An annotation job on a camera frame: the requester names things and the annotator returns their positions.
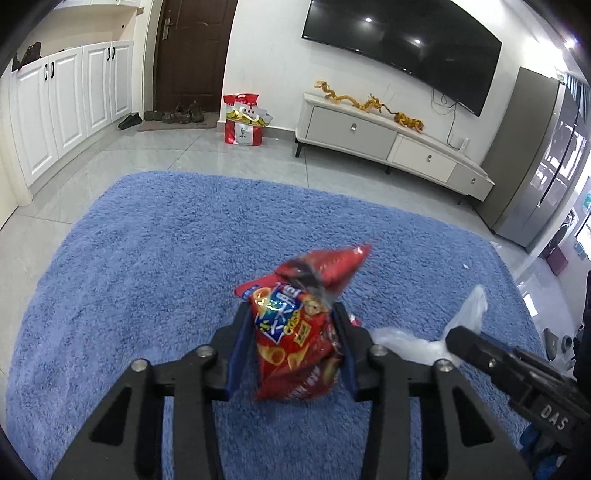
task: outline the doormat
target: doormat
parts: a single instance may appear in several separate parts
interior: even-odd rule
[[[154,130],[185,130],[185,129],[204,129],[204,128],[216,128],[217,121],[220,120],[220,114],[218,112],[203,112],[205,121],[200,124],[164,124],[162,122],[146,122],[138,126],[138,132],[153,132]]]

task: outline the brown wooden door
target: brown wooden door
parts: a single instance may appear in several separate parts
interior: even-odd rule
[[[187,107],[197,100],[204,111],[219,112],[237,2],[164,0],[154,79],[156,110],[171,111],[179,103]]]

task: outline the drawer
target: drawer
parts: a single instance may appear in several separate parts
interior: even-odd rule
[[[447,182],[456,166],[451,158],[407,138],[400,142],[392,162],[443,183]]]
[[[447,180],[447,184],[464,195],[471,195],[478,200],[484,200],[489,194],[492,180],[489,180],[462,164],[457,164]]]
[[[386,160],[397,133],[367,120],[315,106],[306,138]]]

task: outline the white tv stand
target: white tv stand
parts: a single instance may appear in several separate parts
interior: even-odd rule
[[[295,130],[299,145],[318,145],[383,163],[484,200],[495,184],[478,165],[447,145],[375,113],[304,94]]]

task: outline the metal screw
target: metal screw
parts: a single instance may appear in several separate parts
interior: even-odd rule
[[[369,351],[373,356],[385,356],[388,353],[384,345],[372,345]]]
[[[444,358],[437,360],[436,365],[437,369],[445,374],[453,370],[453,363],[451,363],[449,360],[445,360]]]
[[[144,360],[143,358],[138,358],[137,360],[134,360],[131,364],[131,369],[134,372],[143,372],[144,370],[146,370],[146,368],[148,368],[148,361]]]
[[[197,348],[197,356],[199,358],[207,358],[208,356],[213,355],[213,347],[209,345],[202,345]]]

